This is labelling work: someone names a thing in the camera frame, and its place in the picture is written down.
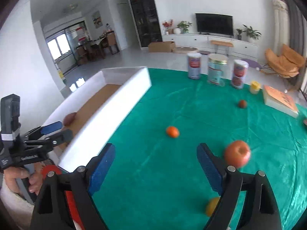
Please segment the person left hand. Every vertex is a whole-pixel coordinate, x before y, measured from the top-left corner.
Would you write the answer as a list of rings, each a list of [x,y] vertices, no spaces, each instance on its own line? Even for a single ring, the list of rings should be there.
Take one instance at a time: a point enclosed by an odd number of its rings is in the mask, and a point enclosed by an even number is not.
[[[30,184],[29,192],[38,195],[43,184],[43,176],[41,171],[44,167],[45,165],[43,163],[35,163],[35,172],[33,174],[30,174],[24,168],[9,167],[4,170],[5,183],[12,192],[21,195],[22,193],[20,192],[16,179],[28,179]]]

